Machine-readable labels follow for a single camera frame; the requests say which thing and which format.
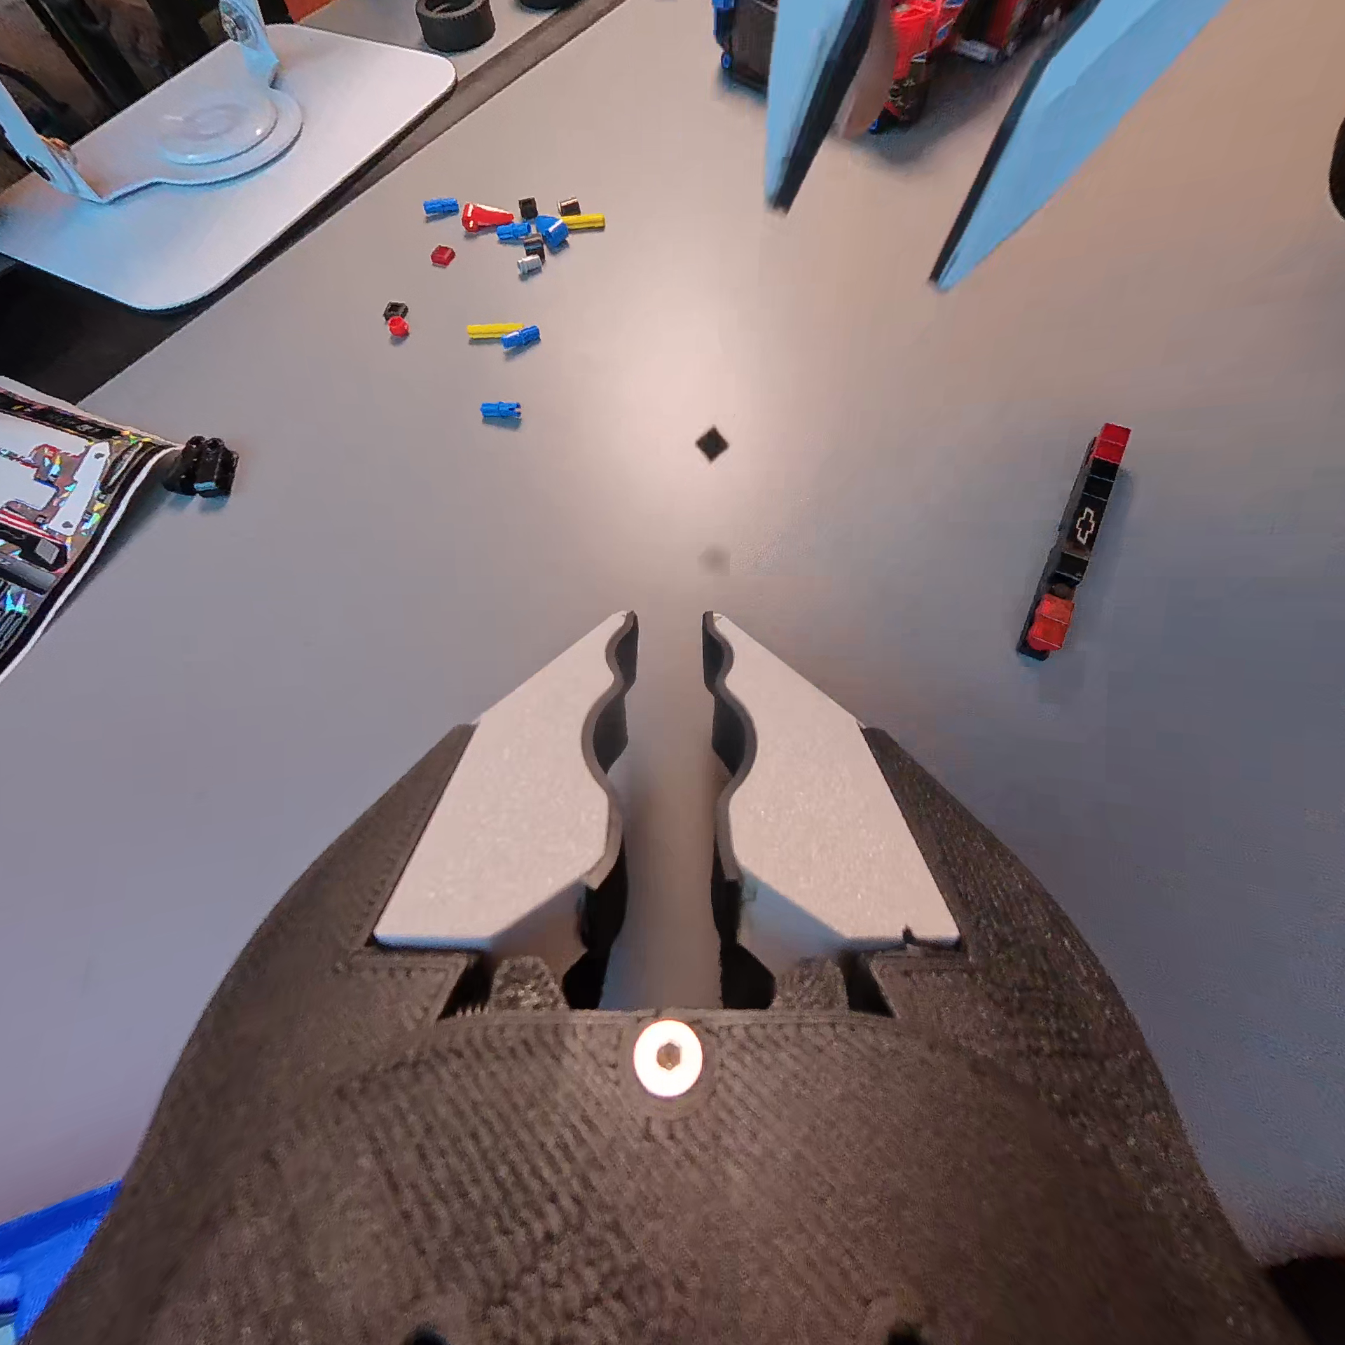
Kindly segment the white stand base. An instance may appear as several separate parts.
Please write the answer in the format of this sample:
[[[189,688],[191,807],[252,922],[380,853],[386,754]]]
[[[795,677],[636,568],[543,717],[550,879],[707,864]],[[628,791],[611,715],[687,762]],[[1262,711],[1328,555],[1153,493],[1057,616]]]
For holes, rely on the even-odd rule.
[[[2,253],[132,309],[223,288],[446,99],[455,64],[409,46],[268,24],[220,3],[226,41],[69,144],[4,91],[28,176],[4,192]]]

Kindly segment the person's right hand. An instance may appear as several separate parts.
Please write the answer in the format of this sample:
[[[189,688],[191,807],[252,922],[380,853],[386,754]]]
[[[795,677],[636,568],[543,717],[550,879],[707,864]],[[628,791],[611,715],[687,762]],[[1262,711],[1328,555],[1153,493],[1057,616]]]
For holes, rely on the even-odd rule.
[[[886,107],[899,49],[891,13],[889,1],[876,3],[865,56],[838,113],[835,128],[849,141],[862,137]]]

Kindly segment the black lego plate white emblem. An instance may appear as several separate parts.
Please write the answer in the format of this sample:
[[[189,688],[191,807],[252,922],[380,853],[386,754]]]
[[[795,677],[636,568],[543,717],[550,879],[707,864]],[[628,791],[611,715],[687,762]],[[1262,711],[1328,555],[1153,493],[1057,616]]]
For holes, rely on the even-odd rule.
[[[1104,424],[1083,454],[1020,629],[1017,651],[1032,661],[1046,661],[1065,645],[1131,437],[1128,426]]]

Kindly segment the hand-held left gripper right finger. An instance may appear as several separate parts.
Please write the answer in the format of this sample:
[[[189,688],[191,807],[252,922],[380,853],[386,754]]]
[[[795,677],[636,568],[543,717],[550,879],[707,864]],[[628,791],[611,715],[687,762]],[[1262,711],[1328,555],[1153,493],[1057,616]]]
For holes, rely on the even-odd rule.
[[[729,772],[716,847],[732,940],[764,965],[961,932],[862,722],[731,618],[702,616],[711,744]]]

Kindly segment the sticker sheet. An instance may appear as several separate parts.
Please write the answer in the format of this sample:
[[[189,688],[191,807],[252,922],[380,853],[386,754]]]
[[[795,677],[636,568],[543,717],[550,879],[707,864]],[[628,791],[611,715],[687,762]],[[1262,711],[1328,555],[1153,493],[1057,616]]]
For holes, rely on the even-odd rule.
[[[183,443],[2,390],[2,675],[93,573]]]

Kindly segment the scattered small lego pieces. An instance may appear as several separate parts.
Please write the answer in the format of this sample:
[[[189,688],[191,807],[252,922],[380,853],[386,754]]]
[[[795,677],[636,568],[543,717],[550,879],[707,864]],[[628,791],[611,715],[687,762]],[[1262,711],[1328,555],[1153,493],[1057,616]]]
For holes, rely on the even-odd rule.
[[[562,251],[575,232],[606,230],[604,213],[585,213],[575,198],[559,202],[559,213],[540,213],[534,197],[522,197],[518,210],[486,206],[478,202],[458,202],[454,195],[430,197],[423,202],[423,214],[430,222],[458,218],[468,238],[495,235],[497,242],[513,248],[516,270],[521,280],[530,280],[543,272],[546,259]],[[450,245],[438,245],[431,251],[431,264],[447,269],[457,251]],[[401,344],[410,336],[410,306],[391,299],[382,310],[382,322],[391,342]],[[492,322],[471,323],[465,336],[474,346],[498,344],[508,355],[530,350],[542,339],[537,323]],[[487,398],[479,408],[487,424],[516,426],[522,421],[524,408],[516,398]]]

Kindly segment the blue plastic bin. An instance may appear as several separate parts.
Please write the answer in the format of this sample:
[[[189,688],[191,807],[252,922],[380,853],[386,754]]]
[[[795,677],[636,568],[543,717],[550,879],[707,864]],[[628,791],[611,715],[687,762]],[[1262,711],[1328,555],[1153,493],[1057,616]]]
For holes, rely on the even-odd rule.
[[[4,1343],[20,1342],[37,1321],[89,1247],[121,1186],[113,1181],[4,1221]]]

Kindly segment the lego race car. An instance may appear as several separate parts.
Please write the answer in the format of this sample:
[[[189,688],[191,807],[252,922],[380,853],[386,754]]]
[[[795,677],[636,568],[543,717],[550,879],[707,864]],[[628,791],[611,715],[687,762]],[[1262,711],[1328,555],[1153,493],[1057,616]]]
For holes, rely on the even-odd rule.
[[[1078,1],[892,1],[896,67],[880,117],[881,133],[920,121],[936,77],[953,57],[1000,64],[1038,33],[1070,17]],[[723,73],[766,91],[779,3],[715,1],[715,38]]]

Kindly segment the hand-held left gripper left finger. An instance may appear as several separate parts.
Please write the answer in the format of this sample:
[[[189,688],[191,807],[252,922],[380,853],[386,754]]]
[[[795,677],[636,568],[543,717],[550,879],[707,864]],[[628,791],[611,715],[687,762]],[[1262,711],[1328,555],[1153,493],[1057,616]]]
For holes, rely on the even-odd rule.
[[[606,959],[628,908],[612,767],[639,621],[620,610],[471,727],[375,927],[382,948]]]

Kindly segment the small black lego piece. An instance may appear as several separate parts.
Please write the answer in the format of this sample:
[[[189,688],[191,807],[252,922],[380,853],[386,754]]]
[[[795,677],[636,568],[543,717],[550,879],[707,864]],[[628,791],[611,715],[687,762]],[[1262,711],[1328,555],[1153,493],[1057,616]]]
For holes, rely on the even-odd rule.
[[[194,435],[180,450],[162,487],[178,496],[220,499],[231,496],[241,454],[218,437]]]

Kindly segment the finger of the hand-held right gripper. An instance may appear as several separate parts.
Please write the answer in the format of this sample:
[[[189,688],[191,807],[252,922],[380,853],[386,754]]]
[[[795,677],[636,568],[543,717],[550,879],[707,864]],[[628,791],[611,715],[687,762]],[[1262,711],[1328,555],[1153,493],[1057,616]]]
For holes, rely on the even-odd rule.
[[[764,192],[788,213],[862,69],[881,5],[782,1],[767,70]]]
[[[1062,189],[1222,1],[1089,1],[1043,46],[942,245],[950,291]]]

